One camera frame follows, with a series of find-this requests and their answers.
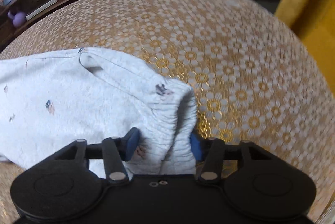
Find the light grey printed sweatpants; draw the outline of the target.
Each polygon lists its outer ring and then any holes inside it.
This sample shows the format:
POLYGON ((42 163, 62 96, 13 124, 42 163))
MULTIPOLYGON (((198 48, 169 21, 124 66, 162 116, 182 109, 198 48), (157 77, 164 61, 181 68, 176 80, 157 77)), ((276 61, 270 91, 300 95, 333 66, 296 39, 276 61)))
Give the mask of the light grey printed sweatpants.
POLYGON ((194 90, 135 56, 78 48, 1 61, 1 160, 29 169, 75 140, 141 136, 129 174, 195 172, 194 90))

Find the gold floral lace tablecloth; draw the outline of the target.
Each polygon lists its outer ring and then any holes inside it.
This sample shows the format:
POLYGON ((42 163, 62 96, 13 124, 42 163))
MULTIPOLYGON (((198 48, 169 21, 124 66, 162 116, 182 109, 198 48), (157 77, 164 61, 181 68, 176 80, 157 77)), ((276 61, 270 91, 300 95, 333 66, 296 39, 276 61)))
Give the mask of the gold floral lace tablecloth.
POLYGON ((309 217, 334 223, 334 95, 296 35, 251 0, 78 0, 1 52, 104 47, 191 85, 204 137, 250 139, 315 182, 309 217))

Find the white flat box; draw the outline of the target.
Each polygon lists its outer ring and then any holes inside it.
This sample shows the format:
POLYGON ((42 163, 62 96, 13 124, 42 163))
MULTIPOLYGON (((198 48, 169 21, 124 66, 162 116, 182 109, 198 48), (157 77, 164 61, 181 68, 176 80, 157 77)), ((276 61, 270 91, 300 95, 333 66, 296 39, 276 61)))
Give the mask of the white flat box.
POLYGON ((26 15, 26 20, 29 21, 37 14, 41 13, 42 11, 46 10, 50 6, 54 5, 58 0, 49 0, 48 2, 42 4, 41 6, 38 6, 35 10, 31 11, 26 15))

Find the purple kettlebell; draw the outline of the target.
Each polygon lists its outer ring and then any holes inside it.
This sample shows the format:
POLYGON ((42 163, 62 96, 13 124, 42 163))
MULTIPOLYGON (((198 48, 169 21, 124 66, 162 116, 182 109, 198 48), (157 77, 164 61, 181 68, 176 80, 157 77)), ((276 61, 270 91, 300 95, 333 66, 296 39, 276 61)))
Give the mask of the purple kettlebell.
POLYGON ((26 16, 27 13, 21 11, 21 10, 9 10, 7 13, 7 17, 11 19, 13 27, 16 29, 23 26, 26 22, 26 16))

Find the yellow chair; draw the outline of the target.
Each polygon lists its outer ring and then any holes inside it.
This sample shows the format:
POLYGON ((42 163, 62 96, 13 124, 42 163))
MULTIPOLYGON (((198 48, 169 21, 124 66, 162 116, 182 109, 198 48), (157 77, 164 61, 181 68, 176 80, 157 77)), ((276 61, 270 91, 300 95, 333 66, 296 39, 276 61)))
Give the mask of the yellow chair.
POLYGON ((334 0, 280 0, 275 16, 304 43, 334 92, 334 0))

